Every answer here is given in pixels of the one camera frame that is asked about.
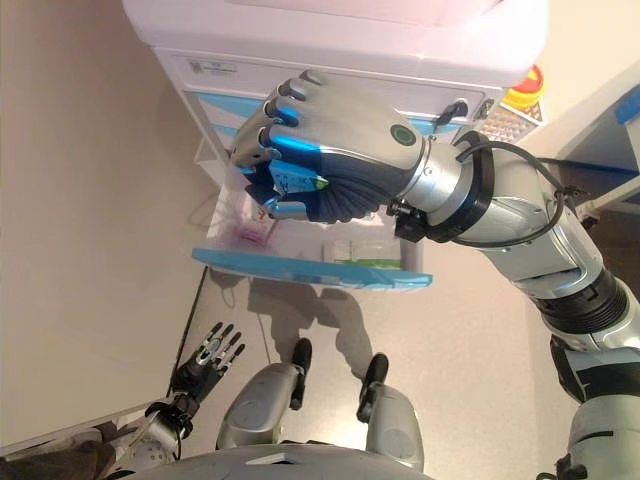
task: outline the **white drawer unit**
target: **white drawer unit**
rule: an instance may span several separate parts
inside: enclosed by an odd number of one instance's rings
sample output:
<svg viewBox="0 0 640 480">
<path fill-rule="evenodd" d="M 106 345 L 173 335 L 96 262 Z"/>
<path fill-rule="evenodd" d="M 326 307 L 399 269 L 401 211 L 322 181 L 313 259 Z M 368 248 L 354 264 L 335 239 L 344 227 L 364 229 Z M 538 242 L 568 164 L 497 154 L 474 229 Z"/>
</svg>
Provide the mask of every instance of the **white drawer unit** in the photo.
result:
<svg viewBox="0 0 640 480">
<path fill-rule="evenodd" d="M 207 243 L 193 257 L 236 273 L 359 288 L 429 285 L 421 246 L 403 245 L 397 271 L 326 261 L 323 249 L 334 241 L 392 239 L 393 221 L 384 215 L 322 228 L 281 221 L 271 245 L 237 238 L 246 193 L 226 168 L 237 129 L 277 84 L 314 68 L 378 95 L 424 135 L 463 100 L 467 114 L 436 132 L 438 141 L 451 142 L 524 78 L 547 30 L 547 0 L 123 3 L 203 133 L 196 161 L 222 189 Z"/>
<path fill-rule="evenodd" d="M 307 68 L 347 78 L 406 113 L 423 134 L 457 100 L 497 105 L 544 45 L 546 0 L 123 0 L 221 158 L 279 82 Z"/>
</svg>

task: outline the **floor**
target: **floor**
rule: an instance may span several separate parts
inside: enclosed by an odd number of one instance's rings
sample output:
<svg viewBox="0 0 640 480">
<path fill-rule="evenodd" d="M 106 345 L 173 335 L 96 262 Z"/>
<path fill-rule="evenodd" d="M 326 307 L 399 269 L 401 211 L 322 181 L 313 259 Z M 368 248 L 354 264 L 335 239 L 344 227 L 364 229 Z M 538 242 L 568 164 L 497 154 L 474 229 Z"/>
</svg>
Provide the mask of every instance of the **floor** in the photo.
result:
<svg viewBox="0 0 640 480">
<path fill-rule="evenodd" d="M 213 272 L 185 356 L 217 321 L 233 322 L 247 350 L 205 400 L 187 456 L 215 445 L 222 417 L 246 381 L 288 359 L 305 336 L 314 357 L 302 410 L 284 438 L 363 448 L 358 377 L 372 354 L 390 358 L 388 383 L 418 413 L 425 473 L 435 478 L 534 478 L 563 455 L 576 405 L 557 385 L 548 333 L 535 309 L 489 262 L 456 245 L 427 244 L 434 284 L 420 292 L 317 288 Z"/>
</svg>

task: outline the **black cable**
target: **black cable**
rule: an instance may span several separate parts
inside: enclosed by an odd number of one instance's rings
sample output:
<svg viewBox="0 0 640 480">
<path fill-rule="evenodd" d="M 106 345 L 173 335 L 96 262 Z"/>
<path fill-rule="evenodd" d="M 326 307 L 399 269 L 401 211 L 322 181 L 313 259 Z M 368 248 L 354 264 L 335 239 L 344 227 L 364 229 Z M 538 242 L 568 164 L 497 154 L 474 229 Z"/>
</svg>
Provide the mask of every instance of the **black cable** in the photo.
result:
<svg viewBox="0 0 640 480">
<path fill-rule="evenodd" d="M 184 350 L 184 344 L 187 340 L 187 334 L 189 333 L 189 329 L 191 328 L 191 322 L 193 322 L 193 317 L 196 314 L 196 308 L 198 307 L 198 302 L 200 301 L 200 293 L 202 293 L 202 286 L 204 285 L 204 280 L 207 276 L 207 272 L 209 271 L 209 267 L 205 265 L 202 269 L 202 275 L 200 277 L 200 283 L 198 283 L 198 289 L 196 290 L 196 296 L 193 298 L 193 303 L 191 304 L 191 311 L 189 312 L 189 317 L 187 318 L 187 324 L 184 327 L 184 331 L 182 332 L 182 340 L 180 340 L 180 346 L 178 347 L 178 353 L 176 355 L 176 361 L 173 364 L 173 369 L 171 370 L 171 376 L 169 377 L 169 387 L 167 388 L 168 397 L 171 394 L 171 379 L 176 373 L 178 369 L 178 364 L 180 363 L 180 357 L 182 357 L 182 351 Z"/>
<path fill-rule="evenodd" d="M 492 140 L 492 141 L 477 143 L 463 150 L 456 157 L 456 160 L 458 160 L 459 162 L 462 162 L 473 152 L 476 152 L 483 148 L 495 148 L 498 150 L 506 150 L 508 152 L 511 152 L 519 156 L 523 160 L 525 160 L 532 167 L 534 167 L 538 172 L 540 172 L 542 176 L 546 178 L 547 181 L 549 181 L 549 183 L 551 183 L 551 185 L 553 185 L 556 188 L 556 191 L 553 194 L 553 196 L 556 198 L 556 210 L 551 220 L 549 220 L 549 222 L 545 226 L 543 226 L 539 230 L 536 230 L 533 233 L 530 233 L 529 235 L 525 235 L 524 237 L 515 238 L 513 240 L 496 241 L 496 242 L 468 242 L 466 240 L 460 240 L 460 239 L 454 239 L 452 241 L 459 245 L 464 245 L 464 246 L 473 247 L 473 248 L 506 248 L 506 247 L 512 247 L 514 245 L 519 245 L 521 243 L 532 242 L 536 238 L 541 237 L 542 235 L 547 233 L 549 230 L 551 230 L 553 227 L 555 227 L 557 223 L 560 221 L 560 218 L 562 218 L 562 212 L 564 211 L 565 195 L 573 196 L 575 192 L 577 192 L 578 190 L 575 187 L 565 187 L 564 185 L 562 185 L 560 180 L 554 177 L 553 174 L 544 166 L 544 164 L 538 158 L 533 156 L 531 153 L 527 152 L 525 149 L 507 142 L 499 142 L 499 141 Z"/>
<path fill-rule="evenodd" d="M 498 150 L 506 150 L 507 152 L 515 153 L 523 160 L 526 160 L 527 163 L 533 166 L 536 170 L 538 170 L 544 176 L 544 178 L 546 178 L 549 183 L 556 188 L 556 190 L 560 190 L 564 193 L 564 185 L 560 183 L 560 180 L 553 176 L 553 174 L 547 169 L 547 167 L 544 166 L 544 164 L 540 160 L 538 160 L 538 158 L 527 152 L 524 148 L 520 148 L 517 145 L 513 145 L 511 143 L 499 142 L 497 140 L 477 143 L 463 150 L 462 153 L 460 153 L 456 157 L 456 160 L 462 162 L 473 152 L 481 150 L 483 148 L 496 148 Z"/>
<path fill-rule="evenodd" d="M 264 344 L 264 351 L 267 355 L 267 363 L 271 364 L 271 355 L 269 354 L 269 346 L 267 345 L 267 335 L 264 333 L 264 324 L 262 323 L 262 317 L 256 312 L 258 316 L 258 325 L 260 325 L 260 332 L 262 332 L 262 343 Z"/>
</svg>

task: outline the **wall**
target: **wall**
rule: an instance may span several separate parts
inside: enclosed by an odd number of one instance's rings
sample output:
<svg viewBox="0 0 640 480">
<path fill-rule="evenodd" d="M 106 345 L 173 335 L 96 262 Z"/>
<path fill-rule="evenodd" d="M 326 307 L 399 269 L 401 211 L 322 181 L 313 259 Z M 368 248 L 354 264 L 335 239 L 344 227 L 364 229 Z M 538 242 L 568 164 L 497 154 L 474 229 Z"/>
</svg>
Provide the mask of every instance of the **wall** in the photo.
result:
<svg viewBox="0 0 640 480">
<path fill-rule="evenodd" d="M 2 2 L 0 445 L 164 396 L 212 184 L 120 2 Z"/>
<path fill-rule="evenodd" d="M 636 171 L 638 163 L 625 125 L 618 123 L 615 108 L 609 107 L 579 135 L 561 150 L 566 160 Z"/>
<path fill-rule="evenodd" d="M 538 61 L 550 122 L 521 143 L 538 156 L 563 158 L 640 80 L 640 2 L 550 0 L 550 15 Z"/>
</svg>

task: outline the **robotic hand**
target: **robotic hand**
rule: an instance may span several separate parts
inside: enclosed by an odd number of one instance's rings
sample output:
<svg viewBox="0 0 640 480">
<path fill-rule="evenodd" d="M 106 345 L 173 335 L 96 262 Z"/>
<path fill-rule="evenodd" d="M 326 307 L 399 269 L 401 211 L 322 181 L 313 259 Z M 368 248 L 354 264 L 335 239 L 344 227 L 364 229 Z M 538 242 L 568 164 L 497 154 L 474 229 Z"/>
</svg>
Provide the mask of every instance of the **robotic hand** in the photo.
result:
<svg viewBox="0 0 640 480">
<path fill-rule="evenodd" d="M 424 149 L 419 132 L 391 107 L 305 71 L 281 84 L 240 128 L 231 159 L 251 169 L 248 192 L 274 218 L 334 223 L 388 204 L 411 181 Z M 280 160 L 326 186 L 276 193 L 268 169 Z"/>
</svg>

